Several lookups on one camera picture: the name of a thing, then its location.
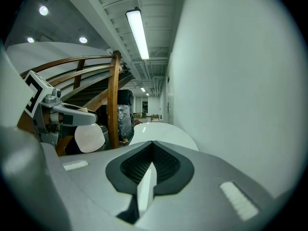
wooden staircase railing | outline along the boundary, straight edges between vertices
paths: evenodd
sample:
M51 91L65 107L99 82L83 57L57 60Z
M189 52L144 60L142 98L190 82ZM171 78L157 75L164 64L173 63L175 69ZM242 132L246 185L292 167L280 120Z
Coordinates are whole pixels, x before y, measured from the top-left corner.
M86 60L103 59L103 58L110 58L111 63L110 64L94 64L90 66L85 66L85 69L83 69ZM61 90L64 90L74 85L73 90L62 97L63 102L67 100L68 98L72 97L73 95L77 94L78 92L84 90L85 88L103 79L109 78L108 79L108 89L102 90L101 93L96 95L93 99L87 102L83 107L96 111L97 109L99 109L99 107L104 102L108 101L108 104L107 104L108 134L109 134L109 141L110 141L111 148L114 149L114 148L119 147L119 140L118 140L118 134L117 134L118 133L118 129L117 129L117 91L120 88L122 88L126 83L128 83L130 80L133 79L133 76L131 74L125 77L124 79L118 81L119 74L128 71L127 69L120 71L120 66L121 66L120 60L121 60L121 53L119 51L114 51L113 55L110 55L110 56L82 56L82 57L72 57L72 58L61 59L61 60L53 61L50 63L43 64L41 66L32 68L31 70L34 72L40 72L40 71L43 71L51 67L59 66L61 64L78 61L77 69L69 70L69 71L54 75L51 78L46 79L52 86L56 86L64 81L67 81L75 77L75 81L73 83L61 88ZM98 74L102 74L103 72L95 73L93 75L90 75L88 77L81 79L82 74L97 71L100 69L105 69L105 68L109 68L109 73L106 73L106 75L102 77L98 77L97 79L90 81L86 83L85 85L80 86L81 80L87 79L89 77L92 77ZM29 70L23 72L20 76L22 78L25 78L28 72ZM44 119L50 120L49 114L47 113L44 114ZM17 126L22 130L26 130L34 135L37 135L32 125L32 120L26 112L23 112ZM63 151L65 147L68 145L69 141L72 139L72 137L73 136L68 136L66 138L59 139L57 146L56 146L56 151L58 155L63 155Z

fluorescent light fixture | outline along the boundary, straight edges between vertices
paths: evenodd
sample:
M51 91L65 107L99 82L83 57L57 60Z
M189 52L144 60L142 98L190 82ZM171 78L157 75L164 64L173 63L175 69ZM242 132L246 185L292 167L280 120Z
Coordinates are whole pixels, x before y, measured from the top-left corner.
M41 15L47 15L47 14L48 14L48 9L47 9L47 7L45 7L45 6L40 7L39 13L40 13Z
M149 59L148 48L146 46L145 34L141 18L141 10L135 8L126 12L130 29L134 35L140 56L143 60Z
M81 43L83 43L83 44L85 44L85 43L88 42L88 40L87 40L85 37L81 37L81 38L79 39L79 41L80 41Z

curved white wall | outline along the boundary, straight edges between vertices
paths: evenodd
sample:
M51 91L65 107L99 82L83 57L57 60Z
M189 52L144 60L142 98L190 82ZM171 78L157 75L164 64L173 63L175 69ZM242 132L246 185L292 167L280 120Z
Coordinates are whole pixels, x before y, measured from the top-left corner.
M277 0L185 0L174 125L277 197L307 154L306 53Z
M40 66L42 64L64 58L88 56L88 55L110 55L110 53L100 49L78 44L60 43L60 42L34 42L34 43L15 44L9 46L7 49L7 55L9 56L17 72L22 73L26 70ZM110 61L111 59L86 60L85 65L109 63ZM78 62L62 64L41 71L39 72L39 74L43 78L50 78L61 72L65 72L70 69L75 69L77 68L77 65ZM96 72L84 74L82 75L82 78L93 75L93 73ZM94 77L90 77L84 81L81 81L81 85L88 83L89 81L92 81L102 75L97 75ZM56 88L60 89L73 82L74 78L57 85ZM70 92L72 89L73 87L66 88L62 92L62 96Z

plastic wrapped object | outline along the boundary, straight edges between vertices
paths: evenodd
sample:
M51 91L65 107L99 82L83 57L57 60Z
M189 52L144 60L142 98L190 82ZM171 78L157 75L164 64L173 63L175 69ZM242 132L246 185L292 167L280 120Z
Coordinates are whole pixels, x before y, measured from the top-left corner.
M121 141L123 141L124 139L129 140L132 136L132 129L128 105L117 106L117 124L119 139Z

wooden post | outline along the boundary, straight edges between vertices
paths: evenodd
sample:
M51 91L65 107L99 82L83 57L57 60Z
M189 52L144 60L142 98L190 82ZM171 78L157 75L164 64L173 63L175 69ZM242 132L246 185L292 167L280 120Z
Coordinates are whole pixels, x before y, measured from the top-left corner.
M119 80L121 53L114 51L111 60L110 75L108 81L107 110L108 110L108 134L112 149L119 148L119 135L117 130L117 87Z
M84 64L85 64L85 61L86 61L86 60L79 60L76 71L79 71L79 70L82 70L82 69L83 69L83 66L84 66ZM73 87L73 89L76 89L76 88L80 87L80 81L81 81L81 75L76 76L76 77L75 77L75 81L74 81L74 87Z

